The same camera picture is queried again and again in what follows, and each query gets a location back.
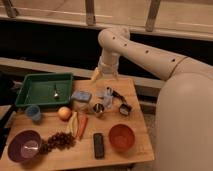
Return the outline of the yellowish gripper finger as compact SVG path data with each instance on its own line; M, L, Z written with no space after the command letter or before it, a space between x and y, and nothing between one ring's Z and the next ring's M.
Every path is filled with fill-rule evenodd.
M118 80L118 72L117 71L113 71L112 72L113 78Z
M96 68L94 71L93 71L93 74L91 76L91 80L92 81L97 81L98 79L100 79L102 77L102 72Z

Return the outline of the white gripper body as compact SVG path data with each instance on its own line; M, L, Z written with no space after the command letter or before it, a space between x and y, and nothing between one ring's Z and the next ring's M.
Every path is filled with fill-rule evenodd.
M103 74L115 74L118 70L118 60L116 58L100 58L98 69Z

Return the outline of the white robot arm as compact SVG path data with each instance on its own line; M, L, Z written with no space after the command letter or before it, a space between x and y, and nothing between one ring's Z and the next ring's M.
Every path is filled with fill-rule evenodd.
M213 171L213 66L133 42L125 27L102 30L98 42L94 81L116 76L124 56L165 82L156 106L154 171Z

